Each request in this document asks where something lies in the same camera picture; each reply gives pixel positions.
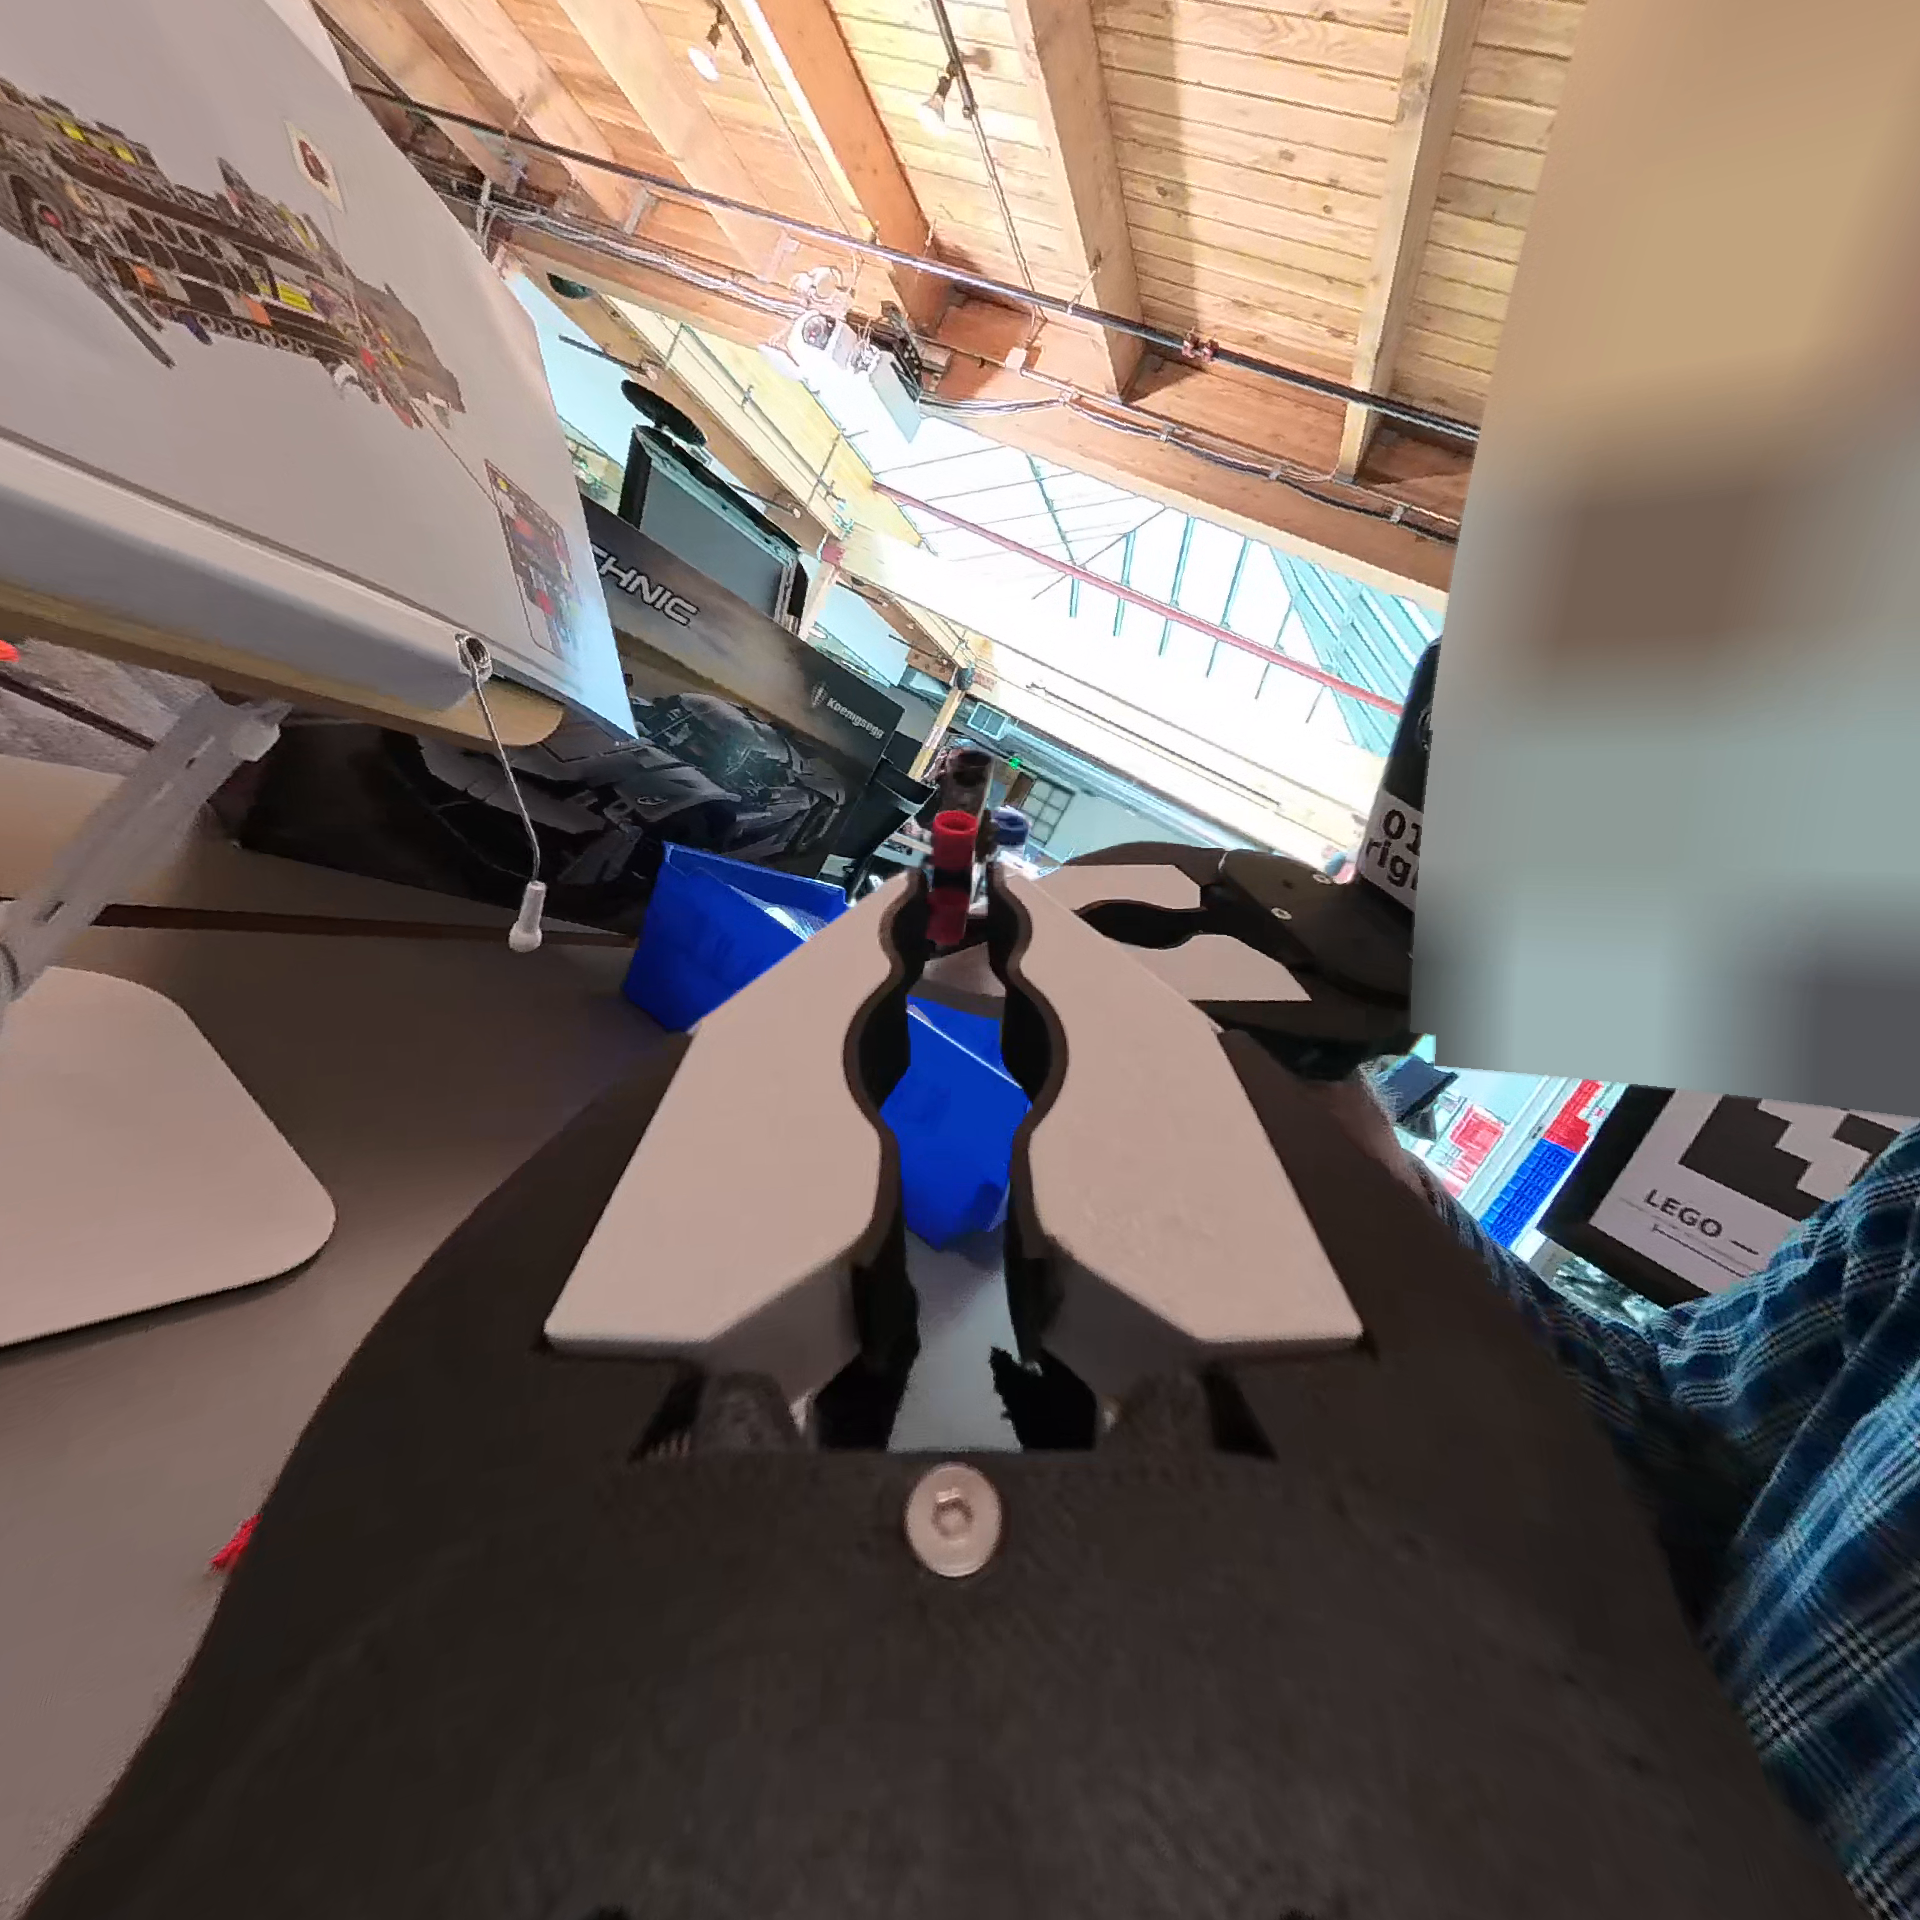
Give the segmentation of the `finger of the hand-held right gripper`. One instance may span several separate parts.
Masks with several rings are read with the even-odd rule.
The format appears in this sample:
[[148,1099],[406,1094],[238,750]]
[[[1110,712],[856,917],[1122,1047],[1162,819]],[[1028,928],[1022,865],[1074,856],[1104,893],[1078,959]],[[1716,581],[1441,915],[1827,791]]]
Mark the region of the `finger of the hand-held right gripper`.
[[1227,933],[1143,949],[1143,967],[1195,1005],[1299,1005],[1308,988],[1281,960]]
[[1203,883],[1170,862],[1074,865],[1043,877],[1037,889],[1104,941],[1139,954],[1173,957],[1220,939]]

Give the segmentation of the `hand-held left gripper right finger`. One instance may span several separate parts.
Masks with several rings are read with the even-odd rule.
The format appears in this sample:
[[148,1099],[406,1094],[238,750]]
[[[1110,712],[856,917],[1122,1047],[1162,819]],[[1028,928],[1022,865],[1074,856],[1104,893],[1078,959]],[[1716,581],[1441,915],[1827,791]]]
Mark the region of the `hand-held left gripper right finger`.
[[993,870],[1003,1061],[1028,1099],[991,1373],[1022,1448],[1093,1448],[1154,1380],[1346,1355],[1364,1325],[1240,1065],[1274,1063],[1039,890]]

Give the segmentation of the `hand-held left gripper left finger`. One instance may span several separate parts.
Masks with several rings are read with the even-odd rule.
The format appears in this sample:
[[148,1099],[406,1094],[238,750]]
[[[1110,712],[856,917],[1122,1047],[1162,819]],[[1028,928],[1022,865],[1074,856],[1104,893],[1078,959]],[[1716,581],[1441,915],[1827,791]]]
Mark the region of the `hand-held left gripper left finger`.
[[886,1448],[920,1355],[901,1145],[920,877],[735,993],[685,1050],[542,1327],[551,1349],[772,1380]]

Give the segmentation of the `small lego subassembly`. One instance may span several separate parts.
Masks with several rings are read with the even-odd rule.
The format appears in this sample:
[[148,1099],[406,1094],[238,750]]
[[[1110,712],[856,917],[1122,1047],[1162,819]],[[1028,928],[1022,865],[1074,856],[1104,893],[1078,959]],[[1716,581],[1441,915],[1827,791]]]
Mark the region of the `small lego subassembly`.
[[993,804],[997,759],[977,746],[951,748],[934,769],[924,819],[927,939],[937,952],[970,942],[974,907],[987,894],[987,873],[1001,855],[1025,856],[1031,815],[1015,803]]

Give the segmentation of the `person's right forearm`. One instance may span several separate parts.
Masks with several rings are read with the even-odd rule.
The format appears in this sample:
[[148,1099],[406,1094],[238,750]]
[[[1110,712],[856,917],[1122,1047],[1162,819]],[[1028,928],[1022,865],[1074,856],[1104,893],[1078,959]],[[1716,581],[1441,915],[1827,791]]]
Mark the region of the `person's right forearm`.
[[1918,1131],[1726,1292],[1634,1319],[1417,1192],[1572,1378],[1773,1788],[1918,1914]]

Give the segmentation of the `black lego set box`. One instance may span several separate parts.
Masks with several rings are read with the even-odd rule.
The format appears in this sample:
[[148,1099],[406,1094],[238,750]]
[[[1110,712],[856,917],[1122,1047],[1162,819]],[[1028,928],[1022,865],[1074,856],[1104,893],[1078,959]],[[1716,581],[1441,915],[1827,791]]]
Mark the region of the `black lego set box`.
[[[531,879],[565,923],[636,933],[669,848],[812,880],[869,797],[901,702],[800,638],[800,556],[720,576],[582,499],[633,734],[570,717],[515,748],[300,718],[221,819],[246,853],[493,908]],[[531,825],[510,792],[526,804]]]

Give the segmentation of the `lego instruction booklet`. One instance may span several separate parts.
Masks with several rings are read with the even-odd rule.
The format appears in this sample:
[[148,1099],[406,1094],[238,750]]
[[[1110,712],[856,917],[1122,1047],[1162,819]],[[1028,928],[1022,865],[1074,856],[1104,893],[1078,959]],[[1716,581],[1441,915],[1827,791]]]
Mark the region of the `lego instruction booklet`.
[[4,582],[635,734],[538,337],[273,4],[4,4]]

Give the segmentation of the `blue plastic bin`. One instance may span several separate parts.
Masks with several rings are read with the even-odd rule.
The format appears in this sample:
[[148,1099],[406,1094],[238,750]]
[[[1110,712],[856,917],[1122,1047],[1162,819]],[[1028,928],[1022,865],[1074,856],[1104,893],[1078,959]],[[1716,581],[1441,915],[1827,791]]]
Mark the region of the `blue plastic bin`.
[[[818,879],[669,844],[623,994],[685,1033],[840,921]],[[907,1228],[934,1249],[1001,1228],[1028,1096],[1004,1070],[998,1022],[911,998],[911,1065],[883,1104],[901,1155]]]

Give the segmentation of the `shelf of red and blue bins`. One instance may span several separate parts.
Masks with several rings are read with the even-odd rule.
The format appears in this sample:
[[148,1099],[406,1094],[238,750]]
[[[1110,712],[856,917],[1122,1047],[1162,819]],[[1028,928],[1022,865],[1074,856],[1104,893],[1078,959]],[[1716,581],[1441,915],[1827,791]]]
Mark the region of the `shelf of red and blue bins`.
[[1490,1238],[1530,1262],[1550,1203],[1622,1093],[1596,1078],[1459,1069],[1400,1140]]

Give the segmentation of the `white page holder clip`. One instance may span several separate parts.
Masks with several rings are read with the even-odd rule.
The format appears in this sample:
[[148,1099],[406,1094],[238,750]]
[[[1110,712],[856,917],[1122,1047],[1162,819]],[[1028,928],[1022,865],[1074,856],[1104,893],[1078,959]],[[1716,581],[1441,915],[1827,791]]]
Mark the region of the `white page holder clip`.
[[520,894],[520,905],[516,910],[515,925],[509,931],[509,949],[516,954],[533,954],[540,951],[544,942],[544,913],[547,913],[547,896],[548,896],[548,889],[544,883],[544,853],[540,844],[540,834],[535,825],[533,812],[526,804],[525,792],[520,788],[510,750],[502,739],[501,726],[495,718],[495,712],[489,700],[489,682],[493,678],[493,655],[481,637],[472,637],[469,633],[454,633],[453,642],[454,642],[457,659],[469,678],[475,705],[482,717],[487,737],[493,744],[493,757],[497,760],[509,801],[520,823],[520,829],[531,853],[526,885]]

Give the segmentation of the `framed marker sign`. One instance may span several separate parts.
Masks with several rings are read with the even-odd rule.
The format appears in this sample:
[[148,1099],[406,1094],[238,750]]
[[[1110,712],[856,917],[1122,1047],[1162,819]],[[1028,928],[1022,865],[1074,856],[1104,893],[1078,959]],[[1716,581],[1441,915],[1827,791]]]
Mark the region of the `framed marker sign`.
[[1633,1086],[1539,1230],[1658,1307],[1753,1281],[1913,1117]]

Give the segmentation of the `black monitor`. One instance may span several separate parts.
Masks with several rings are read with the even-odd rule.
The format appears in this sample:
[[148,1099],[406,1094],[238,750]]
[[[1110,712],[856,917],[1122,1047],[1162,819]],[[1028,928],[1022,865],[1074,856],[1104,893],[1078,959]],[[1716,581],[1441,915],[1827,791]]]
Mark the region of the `black monitor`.
[[791,635],[803,630],[808,576],[799,541],[723,478],[702,446],[638,424],[616,514]]

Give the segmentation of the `white book stand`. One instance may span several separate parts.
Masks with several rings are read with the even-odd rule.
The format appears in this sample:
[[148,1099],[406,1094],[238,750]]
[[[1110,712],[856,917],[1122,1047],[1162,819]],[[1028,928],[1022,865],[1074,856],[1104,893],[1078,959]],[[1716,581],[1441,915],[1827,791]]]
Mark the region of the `white book stand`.
[[296,1272],[336,1209],[200,1026],[135,981],[65,964],[106,908],[163,873],[215,792],[256,762],[298,709],[469,746],[551,737],[565,706],[525,685],[450,694],[378,690],[327,666],[189,637],[4,587],[4,638],[205,685],[22,896],[4,905],[4,1347]]

